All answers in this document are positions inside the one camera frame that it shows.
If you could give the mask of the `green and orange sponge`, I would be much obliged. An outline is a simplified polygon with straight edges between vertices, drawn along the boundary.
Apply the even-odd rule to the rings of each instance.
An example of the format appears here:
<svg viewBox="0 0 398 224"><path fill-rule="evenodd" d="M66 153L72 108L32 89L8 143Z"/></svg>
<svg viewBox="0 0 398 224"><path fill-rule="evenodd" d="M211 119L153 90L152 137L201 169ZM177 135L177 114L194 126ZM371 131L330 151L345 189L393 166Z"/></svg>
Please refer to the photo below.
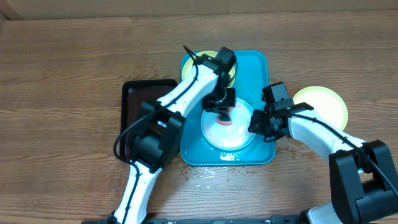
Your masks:
<svg viewBox="0 0 398 224"><path fill-rule="evenodd" d="M230 114L233 110L233 107L222 108L217 116L216 122L222 126L232 125L232 120Z"/></svg>

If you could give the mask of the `light blue plate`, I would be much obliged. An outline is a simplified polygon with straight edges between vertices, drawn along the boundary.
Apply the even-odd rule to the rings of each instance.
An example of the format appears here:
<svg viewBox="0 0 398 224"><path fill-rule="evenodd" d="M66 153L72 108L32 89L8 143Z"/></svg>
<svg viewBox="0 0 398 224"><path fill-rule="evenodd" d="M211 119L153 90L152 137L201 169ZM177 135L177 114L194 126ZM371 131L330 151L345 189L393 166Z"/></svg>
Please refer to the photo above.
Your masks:
<svg viewBox="0 0 398 224"><path fill-rule="evenodd" d="M255 137L248 131L253 108L237 98L233 109L229 110L231 121L222 121L219 114L202 112L201 130L205 139L214 147L224 151L236 151L246 147Z"/></svg>

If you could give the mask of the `yellow-green plate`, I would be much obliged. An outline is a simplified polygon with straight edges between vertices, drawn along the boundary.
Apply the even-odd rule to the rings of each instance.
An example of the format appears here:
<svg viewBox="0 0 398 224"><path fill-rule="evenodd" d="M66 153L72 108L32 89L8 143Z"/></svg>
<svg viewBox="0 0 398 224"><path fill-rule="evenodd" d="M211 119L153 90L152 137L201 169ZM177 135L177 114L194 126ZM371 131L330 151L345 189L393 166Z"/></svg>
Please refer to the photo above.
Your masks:
<svg viewBox="0 0 398 224"><path fill-rule="evenodd" d="M210 57L216 57L217 51L207 50L207 51L195 52L195 54L197 56L201 56L203 54L206 54L206 55L208 55ZM189 55L187 55L182 60L182 68L181 68L181 75L180 75L180 80L181 81L183 81L185 78L188 77L188 75L190 74L190 72L192 70L192 67L193 67L193 60L190 58ZM229 76L230 76L230 81L229 81L228 86L230 88L232 88L233 84L235 82L235 77L236 77L236 68L235 68L235 66L233 66L232 69L229 71Z"/></svg>
<svg viewBox="0 0 398 224"><path fill-rule="evenodd" d="M308 86L293 97L295 104L307 103L327 122L344 130L348 122L348 109L343 99L333 90L323 86Z"/></svg>

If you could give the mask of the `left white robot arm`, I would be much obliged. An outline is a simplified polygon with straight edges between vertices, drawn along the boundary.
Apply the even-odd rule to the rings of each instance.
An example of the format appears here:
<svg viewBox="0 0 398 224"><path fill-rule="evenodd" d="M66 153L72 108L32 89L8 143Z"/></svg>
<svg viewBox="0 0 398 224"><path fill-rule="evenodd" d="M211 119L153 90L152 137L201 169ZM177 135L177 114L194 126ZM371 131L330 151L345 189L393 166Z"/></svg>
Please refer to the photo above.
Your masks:
<svg viewBox="0 0 398 224"><path fill-rule="evenodd" d="M215 57L188 53L193 60L189 77L170 93L155 101L143 101L136 121L115 140L114 149L125 141L130 152L125 159L130 166L129 178L119 207L107 223L142 223L155 182L163 169L176 157L180 148L186 117L198 103L207 112L218 114L218 120L230 124L230 111L235 106L235 90L229 87L229 71L236 63L233 51L222 48Z"/></svg>

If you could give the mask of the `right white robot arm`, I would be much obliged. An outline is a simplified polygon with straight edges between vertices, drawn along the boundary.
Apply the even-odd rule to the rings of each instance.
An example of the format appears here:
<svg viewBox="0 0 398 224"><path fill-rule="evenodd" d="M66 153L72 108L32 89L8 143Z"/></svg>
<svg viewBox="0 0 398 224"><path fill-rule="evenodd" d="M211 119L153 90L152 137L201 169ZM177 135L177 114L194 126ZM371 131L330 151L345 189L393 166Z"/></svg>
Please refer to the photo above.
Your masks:
<svg viewBox="0 0 398 224"><path fill-rule="evenodd" d="M371 223L397 213L397 171L382 141L352 137L306 103L254 110L248 131L265 142L294 138L327 161L331 200L303 211L298 223Z"/></svg>

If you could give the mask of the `teal plastic tray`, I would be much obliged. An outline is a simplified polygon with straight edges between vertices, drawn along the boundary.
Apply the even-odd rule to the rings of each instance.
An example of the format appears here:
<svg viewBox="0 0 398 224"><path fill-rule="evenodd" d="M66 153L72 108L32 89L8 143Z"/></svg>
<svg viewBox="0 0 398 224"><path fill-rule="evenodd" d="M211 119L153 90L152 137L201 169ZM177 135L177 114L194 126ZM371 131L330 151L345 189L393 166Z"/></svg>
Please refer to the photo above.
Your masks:
<svg viewBox="0 0 398 224"><path fill-rule="evenodd" d="M264 107L261 100L262 88L269 84L265 56L255 50L237 50L236 77L233 88L236 98L248 103L254 110ZM275 144L263 141L263 136L255 134L254 139L244 148L224 151L214 147L204 137L201 130L202 103L197 103L186 117L180 145L182 159L192 166L244 166L262 165L273 160Z"/></svg>

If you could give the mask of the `black rectangular tray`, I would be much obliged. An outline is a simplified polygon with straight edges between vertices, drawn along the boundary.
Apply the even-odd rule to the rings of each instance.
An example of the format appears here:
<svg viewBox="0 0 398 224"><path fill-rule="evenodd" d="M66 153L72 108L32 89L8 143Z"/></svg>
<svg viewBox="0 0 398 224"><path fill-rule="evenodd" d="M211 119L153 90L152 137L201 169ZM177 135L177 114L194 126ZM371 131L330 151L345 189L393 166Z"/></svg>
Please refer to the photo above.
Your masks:
<svg viewBox="0 0 398 224"><path fill-rule="evenodd" d="M139 110L143 101L155 102L171 92L177 86L177 82L173 79L162 80L133 80L124 83L122 88L122 101L121 101L121 134L130 127L136 120L138 120ZM169 109L163 109L158 114L159 121L166 124L169 123L170 118L181 120L180 113L171 112ZM123 159L130 159L130 150L128 149L128 136L126 134L121 138L119 143L119 155ZM177 156L179 146L177 140L164 140L166 143L171 143L170 154L166 157L167 160L172 160Z"/></svg>

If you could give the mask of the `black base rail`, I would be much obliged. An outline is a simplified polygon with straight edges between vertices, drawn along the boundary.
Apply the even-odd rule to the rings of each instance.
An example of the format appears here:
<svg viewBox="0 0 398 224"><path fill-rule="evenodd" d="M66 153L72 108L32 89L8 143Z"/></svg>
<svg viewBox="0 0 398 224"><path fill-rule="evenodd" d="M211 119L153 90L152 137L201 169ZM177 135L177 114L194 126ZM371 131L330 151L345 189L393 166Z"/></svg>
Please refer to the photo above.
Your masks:
<svg viewBox="0 0 398 224"><path fill-rule="evenodd" d="M146 218L142 224L308 224L301 215L274 215L269 218L187 219Z"/></svg>

